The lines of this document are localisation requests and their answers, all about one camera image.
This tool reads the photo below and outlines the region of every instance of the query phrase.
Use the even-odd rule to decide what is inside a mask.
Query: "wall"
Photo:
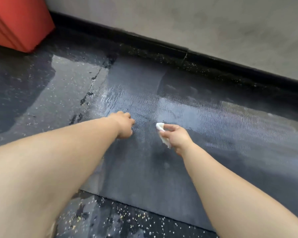
[[[46,0],[50,10],[298,80],[298,0]]]

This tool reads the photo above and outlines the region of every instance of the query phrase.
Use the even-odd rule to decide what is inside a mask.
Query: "white tissue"
[[[165,131],[165,130],[163,129],[163,126],[164,126],[164,123],[157,123],[157,124],[156,124],[156,128],[157,128],[157,130],[162,131],[162,132]],[[171,144],[170,144],[170,142],[169,142],[169,139],[168,139],[168,138],[164,138],[164,137],[162,137],[160,134],[159,134],[159,136],[160,136],[162,142],[163,142],[165,145],[167,145],[168,148],[171,148]]]

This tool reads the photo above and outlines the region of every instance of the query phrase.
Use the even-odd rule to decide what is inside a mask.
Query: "finger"
[[[175,131],[176,129],[180,128],[180,126],[177,125],[177,124],[166,124],[166,123],[165,123],[165,124],[163,125],[163,128],[164,128],[164,129],[167,128],[167,129],[169,129],[169,130]]]
[[[130,113],[125,113],[124,115],[127,116],[128,118],[131,118]]]
[[[170,138],[171,132],[170,131],[160,131],[160,135],[164,138]]]

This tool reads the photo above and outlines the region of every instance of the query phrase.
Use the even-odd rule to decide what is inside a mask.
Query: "floor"
[[[148,237],[149,231],[158,238],[182,229],[186,237],[216,236],[204,230],[214,229],[183,161],[155,131],[160,121],[185,127],[215,159],[298,216],[297,94],[207,67],[199,75],[182,71],[176,60],[124,55],[122,46],[59,28],[31,55],[0,47],[0,145],[118,110],[137,121],[134,135],[110,147],[83,185],[87,192],[62,213],[57,237]],[[154,222],[171,218],[163,218],[171,226],[147,230],[137,218],[142,210]],[[119,217],[124,225],[113,225]],[[129,218],[136,221],[127,229]]]

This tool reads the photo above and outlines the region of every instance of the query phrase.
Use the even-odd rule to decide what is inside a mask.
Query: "hand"
[[[183,151],[193,143],[188,132],[176,124],[164,124],[163,129],[168,129],[163,132],[160,131],[162,137],[168,138],[175,152],[182,156]]]
[[[124,113],[118,111],[117,113],[111,113],[108,116],[109,119],[114,120],[118,124],[118,136],[119,139],[126,139],[132,135],[132,126],[135,124],[135,120],[131,119],[130,113]]]

